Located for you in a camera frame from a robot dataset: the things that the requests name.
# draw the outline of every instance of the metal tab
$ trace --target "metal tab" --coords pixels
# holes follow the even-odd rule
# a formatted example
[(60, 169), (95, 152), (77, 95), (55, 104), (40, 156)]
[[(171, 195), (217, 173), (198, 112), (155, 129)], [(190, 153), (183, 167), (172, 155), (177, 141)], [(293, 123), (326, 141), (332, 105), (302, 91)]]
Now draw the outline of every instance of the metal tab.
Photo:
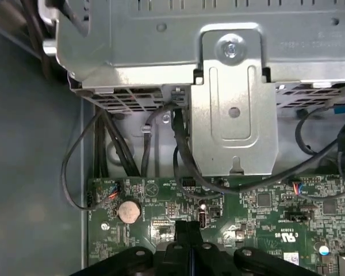
[(259, 32), (208, 31), (201, 49), (204, 84), (191, 88), (190, 142), (202, 174), (271, 174), (278, 153), (275, 86), (262, 82)]

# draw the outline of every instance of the microchip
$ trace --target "microchip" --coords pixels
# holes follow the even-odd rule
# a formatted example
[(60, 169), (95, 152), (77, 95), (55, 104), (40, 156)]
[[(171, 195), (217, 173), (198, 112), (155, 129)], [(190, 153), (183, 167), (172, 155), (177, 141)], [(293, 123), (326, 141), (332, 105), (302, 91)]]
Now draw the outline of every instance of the microchip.
[(322, 263), (329, 263), (331, 261), (331, 254), (328, 254), (326, 256), (320, 255), (320, 257)]
[(169, 227), (160, 227), (158, 229), (160, 235), (164, 234), (170, 234), (170, 228)]
[(336, 214), (336, 200), (328, 200), (323, 202), (323, 214)]
[(182, 179), (182, 186), (183, 187), (195, 187), (196, 181), (193, 178), (183, 178)]
[(244, 240), (244, 236), (245, 236), (244, 231), (241, 231), (241, 230), (235, 231), (235, 235), (238, 240)]
[(212, 219), (219, 219), (221, 217), (220, 208), (209, 208), (209, 215)]
[(317, 273), (320, 274), (320, 275), (323, 274), (322, 266), (317, 266)]
[(235, 247), (236, 247), (236, 248), (241, 248), (241, 247), (243, 247), (243, 246), (244, 246), (244, 242), (243, 242), (243, 241), (241, 241), (241, 242), (240, 242), (240, 241), (236, 241), (236, 242), (235, 242)]
[(258, 207), (271, 207), (271, 195), (258, 194), (257, 204), (258, 204)]

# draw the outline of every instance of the motherboard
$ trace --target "motherboard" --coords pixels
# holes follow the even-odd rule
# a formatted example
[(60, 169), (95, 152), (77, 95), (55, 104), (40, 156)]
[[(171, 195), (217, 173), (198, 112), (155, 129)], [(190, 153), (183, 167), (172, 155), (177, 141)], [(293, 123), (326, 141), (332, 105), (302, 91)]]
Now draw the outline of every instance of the motherboard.
[[(225, 186), (245, 185), (262, 177), (232, 177)], [(302, 193), (328, 196), (345, 190), (337, 175), (300, 176)], [(193, 179), (184, 189), (211, 193)], [(345, 197), (312, 202), (296, 196), (291, 183), (275, 183), (237, 195), (211, 200), (187, 198), (172, 178), (92, 179), (89, 204), (99, 202), (115, 188), (120, 194), (89, 212), (89, 265), (128, 247), (154, 251), (157, 244), (174, 240), (175, 221), (197, 220), (207, 242), (223, 244), (227, 252), (256, 247), (323, 275), (339, 275), (339, 257), (345, 254)]]

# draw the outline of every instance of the black cable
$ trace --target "black cable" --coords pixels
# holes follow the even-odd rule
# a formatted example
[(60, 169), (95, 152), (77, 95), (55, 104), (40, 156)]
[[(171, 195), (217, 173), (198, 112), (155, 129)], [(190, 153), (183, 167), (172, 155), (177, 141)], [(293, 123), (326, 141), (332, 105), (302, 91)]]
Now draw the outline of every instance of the black cable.
[(101, 177), (108, 178), (108, 159), (106, 157), (106, 141), (105, 141), (105, 124), (103, 120), (99, 120), (99, 168), (101, 171)]
[(77, 209), (79, 209), (81, 211), (96, 210), (98, 207), (100, 207), (106, 201), (110, 200), (110, 198), (109, 198), (110, 195), (109, 195), (106, 198), (104, 198), (103, 200), (101, 200), (99, 203), (95, 204), (94, 206), (83, 207), (83, 206), (78, 205), (70, 196), (70, 193), (69, 193), (69, 190), (68, 190), (68, 184), (67, 184), (67, 175), (66, 175), (66, 173), (67, 173), (67, 166), (68, 166), (68, 162), (69, 162), (70, 157), (72, 156), (73, 152), (77, 148), (78, 144), (86, 136), (87, 132), (92, 128), (93, 124), (99, 119), (101, 114), (102, 114), (102, 110), (100, 110), (89, 121), (89, 123), (86, 125), (85, 129), (83, 130), (83, 132), (80, 134), (80, 136), (78, 137), (78, 139), (76, 140), (74, 145), (69, 150), (69, 152), (67, 154), (65, 154), (64, 159), (63, 159), (63, 163), (62, 163), (62, 169), (61, 169), (61, 173), (60, 173), (60, 183), (62, 184), (62, 188), (63, 188), (64, 194), (65, 194), (65, 197), (66, 197), (67, 201), (69, 202), (69, 204), (71, 206), (73, 206), (73, 207), (75, 207), (75, 208), (77, 208)]
[[(96, 113), (99, 112), (99, 107), (95, 109)], [(99, 178), (100, 177), (100, 169), (99, 169), (99, 155), (100, 155), (100, 144), (99, 144), (99, 129), (100, 129), (100, 118), (94, 123), (94, 151), (93, 151), (93, 177)]]
[(136, 165), (136, 162), (134, 162), (134, 158), (133, 155), (131, 153), (131, 150), (129, 149), (128, 144), (125, 142), (124, 137), (121, 135), (119, 129), (117, 128), (114, 120), (112, 119), (112, 115), (109, 112), (104, 112), (105, 114), (105, 124), (110, 125), (111, 130), (114, 132), (114, 135), (116, 137), (116, 139), (118, 140), (118, 142), (120, 143), (121, 149), (125, 154), (125, 157), (132, 169), (133, 172), (133, 177), (140, 177), (140, 173), (138, 170), (138, 167)]
[(336, 140), (334, 140), (331, 144), (326, 146), (324, 149), (322, 149), (318, 154), (313, 155), (308, 160), (296, 165), (295, 167), (292, 167), (286, 171), (283, 171), (277, 175), (273, 175), (272, 177), (268, 177), (266, 179), (260, 180), (260, 181), (254, 181), (252, 183), (246, 184), (244, 186), (237, 186), (237, 187), (218, 187), (216, 185), (213, 185), (202, 177), (200, 172), (197, 170), (194, 161), (194, 158), (190, 152), (189, 146), (186, 142), (186, 136), (185, 136), (185, 130), (184, 130), (184, 122), (183, 122), (183, 116), (182, 111), (177, 109), (175, 110), (175, 117), (174, 117), (174, 132), (175, 132), (175, 139), (177, 141), (178, 149), (181, 155), (181, 158), (184, 162), (184, 165), (187, 167), (188, 172), (191, 173), (193, 178), (200, 184), (203, 185), (211, 190), (218, 191), (221, 193), (229, 193), (229, 194), (237, 194), (237, 193), (243, 193), (245, 191), (251, 191), (255, 190), (261, 187), (265, 187), (268, 185), (272, 185), (275, 183), (278, 183), (279, 181), (282, 181), (294, 174), (298, 174), (304, 170), (306, 170), (311, 164), (314, 162), (319, 162), (323, 157), (328, 154), (332, 148), (337, 143)]
[(102, 112), (102, 119), (103, 119), (103, 123), (106, 126), (106, 129), (109, 132), (109, 135), (111, 137), (111, 140), (112, 140), (114, 147), (115, 147), (115, 150), (116, 150), (116, 154), (119, 156), (120, 163), (121, 163), (122, 167), (124, 168), (127, 176), (134, 177), (135, 175), (134, 175), (134, 172), (131, 168), (131, 164), (128, 162), (127, 158), (125, 157), (124, 152), (121, 148), (121, 144), (119, 143), (119, 139), (116, 138), (114, 131), (113, 131), (113, 128), (109, 124), (110, 120), (109, 120), (108, 115), (106, 114), (106, 111)]
[(187, 190), (184, 189), (183, 184), (180, 182), (180, 176), (179, 176), (178, 147), (175, 147), (174, 154), (172, 156), (172, 164), (174, 167), (175, 182), (177, 184), (178, 189), (182, 192), (182, 194), (184, 194), (184, 196), (193, 198), (195, 200), (211, 200), (213, 198), (222, 196), (221, 193), (208, 194), (208, 195), (202, 195), (198, 193), (189, 193)]
[[(305, 121), (310, 116), (314, 115), (315, 113), (324, 112), (324, 111), (327, 111), (329, 109), (338, 108), (338, 107), (341, 107), (341, 106), (344, 106), (344, 105), (322, 106), (322, 107), (317, 108), (317, 109), (313, 110), (312, 112), (308, 113), (307, 115), (305, 115), (299, 121), (299, 123), (297, 124), (297, 126), (295, 128), (295, 141), (297, 142), (297, 144), (298, 144), (299, 148), (302, 150), (302, 152), (304, 152), (305, 154), (308, 154), (308, 155), (315, 155), (315, 154), (317, 154), (316, 151), (312, 150), (310, 148), (310, 146), (308, 146), (308, 145), (306, 145), (304, 143), (304, 140), (303, 140), (303, 138), (301, 136), (301, 129), (302, 129)], [(339, 155), (338, 155), (338, 157), (336, 159), (332, 158), (330, 156), (325, 156), (324, 159), (329, 160), (332, 164), (334, 164), (338, 168), (339, 175), (342, 176), (342, 168), (341, 168), (341, 164), (340, 164), (340, 157), (339, 157)]]
[[(156, 119), (159, 115), (162, 115), (169, 110), (173, 110), (174, 108), (177, 108), (178, 106), (174, 103), (168, 103), (167, 105), (162, 106), (159, 109), (156, 109), (149, 115), (147, 118), (145, 125), (149, 125), (152, 127), (152, 123), (154, 119)], [(151, 151), (151, 133), (145, 133), (144, 134), (144, 152), (142, 157), (142, 163), (140, 166), (140, 172), (142, 177), (147, 177), (147, 169), (148, 169), (148, 161), (150, 158), (150, 151)]]
[(301, 136), (301, 129), (302, 129), (305, 121), (310, 116), (314, 115), (315, 113), (327, 111), (328, 109), (330, 109), (330, 107), (322, 106), (320, 108), (317, 108), (317, 109), (313, 110), (312, 112), (309, 112), (307, 115), (305, 115), (297, 124), (297, 127), (295, 128), (295, 141), (297, 142), (297, 144), (298, 144), (299, 148), (302, 150), (302, 152), (304, 152), (305, 154), (308, 154), (308, 155), (317, 154), (316, 151), (312, 150), (309, 146), (307, 146), (304, 143), (304, 140)]

